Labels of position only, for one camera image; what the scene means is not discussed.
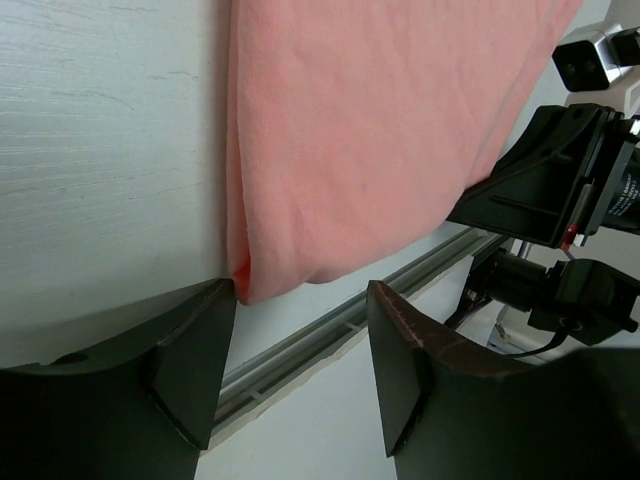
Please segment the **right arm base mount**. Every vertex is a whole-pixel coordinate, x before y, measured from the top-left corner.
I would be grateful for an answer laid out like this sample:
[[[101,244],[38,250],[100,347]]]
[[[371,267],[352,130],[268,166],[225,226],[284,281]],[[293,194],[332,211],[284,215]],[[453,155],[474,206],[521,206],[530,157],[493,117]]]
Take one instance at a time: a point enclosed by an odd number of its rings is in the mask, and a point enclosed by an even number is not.
[[[620,332],[636,332],[639,322],[632,310],[638,297],[637,279],[602,262],[570,259],[547,269],[498,248],[473,261],[458,307],[444,325],[457,330],[493,301],[527,313],[528,326],[553,337],[516,355],[525,358],[548,352],[569,337],[591,347]]]

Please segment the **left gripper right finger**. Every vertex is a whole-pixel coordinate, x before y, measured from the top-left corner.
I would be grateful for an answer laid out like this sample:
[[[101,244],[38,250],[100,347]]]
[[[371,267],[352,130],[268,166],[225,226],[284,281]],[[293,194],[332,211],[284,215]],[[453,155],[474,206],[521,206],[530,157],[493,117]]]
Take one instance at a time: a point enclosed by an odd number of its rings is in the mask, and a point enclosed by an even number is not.
[[[534,366],[367,289],[384,445],[401,479],[635,479],[639,353],[579,349]]]

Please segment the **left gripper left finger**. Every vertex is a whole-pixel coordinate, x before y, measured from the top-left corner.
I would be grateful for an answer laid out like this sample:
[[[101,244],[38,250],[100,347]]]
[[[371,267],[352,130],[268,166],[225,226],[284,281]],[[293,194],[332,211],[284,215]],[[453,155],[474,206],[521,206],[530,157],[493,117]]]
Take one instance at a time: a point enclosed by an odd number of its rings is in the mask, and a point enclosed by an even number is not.
[[[1,373],[5,479],[191,479],[215,423],[236,298],[218,280],[48,365]]]

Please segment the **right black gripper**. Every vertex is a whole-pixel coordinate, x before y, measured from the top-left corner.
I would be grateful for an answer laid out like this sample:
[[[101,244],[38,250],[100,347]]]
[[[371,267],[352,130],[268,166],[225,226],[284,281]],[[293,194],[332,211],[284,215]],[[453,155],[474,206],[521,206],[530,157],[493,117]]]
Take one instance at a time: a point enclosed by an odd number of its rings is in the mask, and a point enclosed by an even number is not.
[[[599,228],[639,233],[639,116],[597,104],[543,105],[448,221],[550,248]]]

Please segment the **pink polo shirt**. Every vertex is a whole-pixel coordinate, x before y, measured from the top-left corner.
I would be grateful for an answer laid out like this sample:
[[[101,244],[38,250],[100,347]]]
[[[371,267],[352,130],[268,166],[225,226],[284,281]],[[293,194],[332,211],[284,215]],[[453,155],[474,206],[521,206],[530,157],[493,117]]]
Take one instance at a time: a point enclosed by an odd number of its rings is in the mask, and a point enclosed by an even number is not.
[[[236,1],[227,262],[258,303],[429,235],[493,168],[576,1]]]

